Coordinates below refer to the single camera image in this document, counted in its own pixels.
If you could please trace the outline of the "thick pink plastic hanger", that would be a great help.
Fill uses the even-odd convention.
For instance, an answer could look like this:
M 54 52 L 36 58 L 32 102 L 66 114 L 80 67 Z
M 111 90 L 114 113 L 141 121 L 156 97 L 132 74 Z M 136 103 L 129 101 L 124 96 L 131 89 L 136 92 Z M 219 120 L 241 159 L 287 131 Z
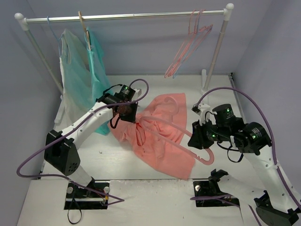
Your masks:
M 198 156 L 197 154 L 195 154 L 194 152 L 192 152 L 191 150 L 181 146 L 180 144 L 177 144 L 175 143 L 174 141 L 166 138 L 165 136 L 159 134 L 158 132 L 154 131 L 154 130 L 151 130 L 150 127 L 149 127 L 149 123 L 147 123 L 147 120 L 152 120 L 152 121 L 159 121 L 159 122 L 162 122 L 164 124 L 167 124 L 177 130 L 179 130 L 180 132 L 182 132 L 183 134 L 189 136 L 189 137 L 192 137 L 192 134 L 187 131 L 186 129 L 184 128 L 181 128 L 179 127 L 178 125 L 170 122 L 170 121 L 167 121 L 167 120 L 164 120 L 164 119 L 160 119 L 160 118 L 156 118 L 156 117 L 153 117 L 153 116 L 143 116 L 140 118 L 139 120 L 139 123 L 140 125 L 145 129 L 147 130 L 149 133 L 159 137 L 160 139 L 163 139 L 165 140 L 166 142 L 168 142 L 169 144 L 181 149 L 182 151 L 184 151 L 186 154 L 188 154 L 189 156 L 193 157 L 194 159 L 198 160 L 199 162 L 201 162 L 202 164 L 204 165 L 212 165 L 215 161 L 215 157 L 214 157 L 214 153 L 212 152 L 212 150 L 210 148 L 207 148 L 205 149 L 205 151 L 207 152 L 207 154 L 209 155 L 209 160 L 205 160 L 203 158 L 201 158 L 200 156 Z

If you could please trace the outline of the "salmon pink t shirt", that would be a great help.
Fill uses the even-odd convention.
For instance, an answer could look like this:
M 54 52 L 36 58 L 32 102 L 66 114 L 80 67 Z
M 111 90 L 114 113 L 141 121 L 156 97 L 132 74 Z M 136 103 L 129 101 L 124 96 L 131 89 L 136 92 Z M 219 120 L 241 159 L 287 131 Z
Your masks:
M 143 116 L 171 121 L 181 128 L 187 125 L 186 95 L 184 93 L 163 94 L 155 97 L 149 105 L 136 115 L 136 122 L 119 121 L 110 131 L 119 142 L 128 142 L 135 155 L 155 170 L 169 176 L 187 180 L 195 159 L 181 149 L 149 133 L 139 123 Z M 147 120 L 151 130 L 180 144 L 184 134 L 159 121 Z

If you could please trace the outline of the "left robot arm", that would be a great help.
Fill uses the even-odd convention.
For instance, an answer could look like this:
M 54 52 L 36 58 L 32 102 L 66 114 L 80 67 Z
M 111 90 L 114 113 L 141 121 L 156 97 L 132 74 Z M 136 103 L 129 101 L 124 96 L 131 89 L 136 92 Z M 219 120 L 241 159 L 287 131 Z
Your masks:
M 133 100 L 141 95 L 140 89 L 121 85 L 119 92 L 108 90 L 96 99 L 94 106 L 72 125 L 61 131 L 52 130 L 47 134 L 47 149 L 44 159 L 65 177 L 78 184 L 77 192 L 90 197 L 95 189 L 95 180 L 82 168 L 78 150 L 83 142 L 102 125 L 115 116 L 117 120 L 134 122 L 138 104 Z

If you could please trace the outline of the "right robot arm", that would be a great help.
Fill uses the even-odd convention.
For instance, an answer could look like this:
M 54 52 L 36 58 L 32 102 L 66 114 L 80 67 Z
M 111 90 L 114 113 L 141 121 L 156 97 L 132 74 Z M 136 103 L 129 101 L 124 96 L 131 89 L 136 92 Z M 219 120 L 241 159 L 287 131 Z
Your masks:
M 292 187 L 285 175 L 279 175 L 279 163 L 273 162 L 272 141 L 265 128 L 256 123 L 244 123 L 236 117 L 230 104 L 213 110 L 209 106 L 194 105 L 199 114 L 192 124 L 189 147 L 207 149 L 213 144 L 229 142 L 228 151 L 240 152 L 247 159 L 262 181 L 264 189 L 242 183 L 224 170 L 213 170 L 208 182 L 201 185 L 194 200 L 208 201 L 231 195 L 249 205 L 258 222 L 269 226 L 292 226 L 299 219 L 300 207 L 295 201 L 301 196 Z

